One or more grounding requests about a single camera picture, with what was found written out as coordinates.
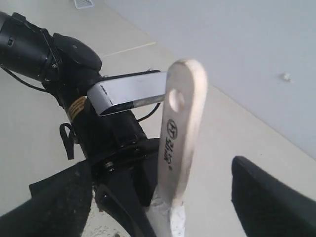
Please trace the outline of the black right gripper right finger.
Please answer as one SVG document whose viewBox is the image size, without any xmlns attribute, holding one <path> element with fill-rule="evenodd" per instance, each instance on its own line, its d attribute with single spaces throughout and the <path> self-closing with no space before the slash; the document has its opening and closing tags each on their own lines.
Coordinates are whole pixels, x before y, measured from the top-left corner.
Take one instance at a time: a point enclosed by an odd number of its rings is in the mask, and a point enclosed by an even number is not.
<svg viewBox="0 0 316 237">
<path fill-rule="evenodd" d="M 314 237 L 316 202 L 245 157 L 232 160 L 232 203 L 248 237 Z"/>
</svg>

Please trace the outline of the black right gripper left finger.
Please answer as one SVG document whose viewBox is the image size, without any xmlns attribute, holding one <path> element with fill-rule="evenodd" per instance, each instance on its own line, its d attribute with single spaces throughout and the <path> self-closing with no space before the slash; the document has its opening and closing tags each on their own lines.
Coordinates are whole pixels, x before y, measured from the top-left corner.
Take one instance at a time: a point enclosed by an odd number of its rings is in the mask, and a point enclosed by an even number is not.
<svg viewBox="0 0 316 237">
<path fill-rule="evenodd" d="M 2 237 L 80 237 L 92 201 L 92 179 L 81 161 L 30 185 L 32 198 L 0 218 Z"/>
</svg>

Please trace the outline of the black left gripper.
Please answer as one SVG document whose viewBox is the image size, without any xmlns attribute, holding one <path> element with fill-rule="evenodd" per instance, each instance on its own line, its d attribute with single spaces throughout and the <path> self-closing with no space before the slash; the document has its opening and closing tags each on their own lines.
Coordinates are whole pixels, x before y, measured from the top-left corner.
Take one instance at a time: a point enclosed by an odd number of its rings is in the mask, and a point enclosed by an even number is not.
<svg viewBox="0 0 316 237">
<path fill-rule="evenodd" d="M 146 210 L 157 184 L 158 139 L 146 136 L 132 111 L 100 117 L 79 96 L 61 104 L 87 160 L 98 208 L 132 237 L 153 237 Z"/>
</svg>

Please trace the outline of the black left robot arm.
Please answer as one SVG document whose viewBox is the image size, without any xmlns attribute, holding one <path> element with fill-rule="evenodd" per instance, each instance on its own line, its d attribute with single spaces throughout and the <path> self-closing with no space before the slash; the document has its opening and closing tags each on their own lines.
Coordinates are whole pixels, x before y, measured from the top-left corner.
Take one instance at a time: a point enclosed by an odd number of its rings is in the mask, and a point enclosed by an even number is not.
<svg viewBox="0 0 316 237">
<path fill-rule="evenodd" d="M 79 237 L 91 202 L 132 237 L 153 237 L 146 216 L 157 184 L 157 138 L 149 139 L 132 113 L 137 79 L 161 71 L 105 78 L 99 56 L 83 42 L 50 34 L 18 13 L 0 14 L 0 66 L 14 78 L 42 83 L 65 110 L 59 127 L 67 158 L 79 144 L 85 160 L 29 186 L 31 199 L 0 218 L 4 237 Z"/>
</svg>

